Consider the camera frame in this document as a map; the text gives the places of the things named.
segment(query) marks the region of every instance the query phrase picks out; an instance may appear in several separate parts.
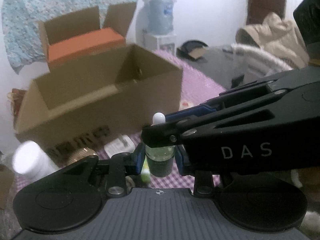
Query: crosshair symbol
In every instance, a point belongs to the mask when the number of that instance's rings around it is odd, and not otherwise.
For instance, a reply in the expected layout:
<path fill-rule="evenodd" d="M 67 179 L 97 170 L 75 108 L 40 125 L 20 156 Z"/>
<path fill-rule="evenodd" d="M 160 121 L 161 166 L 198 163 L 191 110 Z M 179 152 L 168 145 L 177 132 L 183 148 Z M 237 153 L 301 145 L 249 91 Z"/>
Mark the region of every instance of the crosshair symbol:
<path fill-rule="evenodd" d="M 159 190 L 156 191 L 156 193 L 157 193 L 158 195 L 161 195 L 161 194 L 163 194 L 163 193 L 165 193 L 165 192 L 164 192 L 163 190 L 160 190 L 160 189 L 159 189 Z"/>

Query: white bottle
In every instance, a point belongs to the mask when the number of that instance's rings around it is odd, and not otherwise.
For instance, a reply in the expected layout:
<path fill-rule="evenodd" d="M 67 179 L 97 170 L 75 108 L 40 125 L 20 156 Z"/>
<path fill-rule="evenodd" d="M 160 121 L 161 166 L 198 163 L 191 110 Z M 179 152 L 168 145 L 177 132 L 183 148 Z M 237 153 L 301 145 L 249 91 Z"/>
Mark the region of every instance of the white bottle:
<path fill-rule="evenodd" d="M 165 123 L 162 113 L 154 114 L 152 125 Z M 150 148 L 146 145 L 146 156 L 150 172 L 156 177 L 168 176 L 172 171 L 174 146 Z"/>
<path fill-rule="evenodd" d="M 59 170 L 49 156 L 33 141 L 26 141 L 18 147 L 12 157 L 12 168 L 31 182 Z"/>

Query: white box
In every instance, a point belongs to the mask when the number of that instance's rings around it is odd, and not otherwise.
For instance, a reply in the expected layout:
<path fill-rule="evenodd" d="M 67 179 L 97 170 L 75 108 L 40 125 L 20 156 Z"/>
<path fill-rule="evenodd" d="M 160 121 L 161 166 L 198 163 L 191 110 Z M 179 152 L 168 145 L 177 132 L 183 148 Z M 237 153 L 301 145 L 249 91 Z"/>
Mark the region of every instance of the white box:
<path fill-rule="evenodd" d="M 154 35 L 151 33 L 144 33 L 144 45 L 146 49 L 149 50 L 166 50 L 172 55 L 176 54 L 176 38 L 177 35 L 174 33 L 169 33 L 166 35 Z"/>

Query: purple checkered cloth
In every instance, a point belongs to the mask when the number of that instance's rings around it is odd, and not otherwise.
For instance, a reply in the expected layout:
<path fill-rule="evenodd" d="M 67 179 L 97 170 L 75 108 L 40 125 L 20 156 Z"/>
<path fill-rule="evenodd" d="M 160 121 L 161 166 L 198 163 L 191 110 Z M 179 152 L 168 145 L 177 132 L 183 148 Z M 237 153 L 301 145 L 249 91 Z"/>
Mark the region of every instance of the purple checkered cloth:
<path fill-rule="evenodd" d="M 205 76 L 200 71 L 192 68 L 186 62 L 173 56 L 172 54 L 158 50 L 155 52 L 157 55 L 167 59 L 173 64 L 183 69 L 182 77 L 182 92 L 181 100 L 187 100 L 192 102 L 195 106 L 200 103 L 217 97 L 219 93 L 225 91 L 223 87 L 214 82 L 211 78 Z M 137 145 L 140 139 L 140 133 L 129 136 L 130 139 Z M 108 159 L 108 155 L 101 149 L 97 151 L 100 159 Z M 21 190 L 23 187 L 29 184 L 24 178 L 17 176 L 17 190 Z M 214 184 L 217 186 L 220 183 L 218 175 L 213 175 Z M 173 169 L 170 175 L 164 178 L 157 178 L 151 175 L 150 187 L 152 188 L 185 188 L 188 187 L 193 192 L 194 177 L 193 176 L 181 176 L 178 172 L 176 163 L 173 163 Z"/>

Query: white wall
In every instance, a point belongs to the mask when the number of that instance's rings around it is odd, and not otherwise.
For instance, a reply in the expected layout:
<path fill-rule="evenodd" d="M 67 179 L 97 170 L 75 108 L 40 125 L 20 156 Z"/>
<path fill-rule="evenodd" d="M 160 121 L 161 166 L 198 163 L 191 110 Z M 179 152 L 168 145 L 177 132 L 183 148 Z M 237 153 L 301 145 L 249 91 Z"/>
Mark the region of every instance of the white wall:
<path fill-rule="evenodd" d="M 289 18 L 292 18 L 292 12 L 301 1 L 287 0 L 286 15 Z M 189 39 L 199 39 L 210 46 L 234 42 L 236 30 L 245 23 L 246 3 L 246 0 L 177 0 L 174 6 L 177 44 Z M 147 23 L 143 6 L 143 0 L 139 0 L 127 35 L 128 40 L 137 40 L 139 44 L 142 43 L 142 29 Z M 14 137 L 7 93 L 12 88 L 27 88 L 31 78 L 46 72 L 48 67 L 45 63 L 34 63 L 25 66 L 19 75 L 15 74 L 6 56 L 0 24 L 0 151 L 13 150 L 19 144 Z"/>

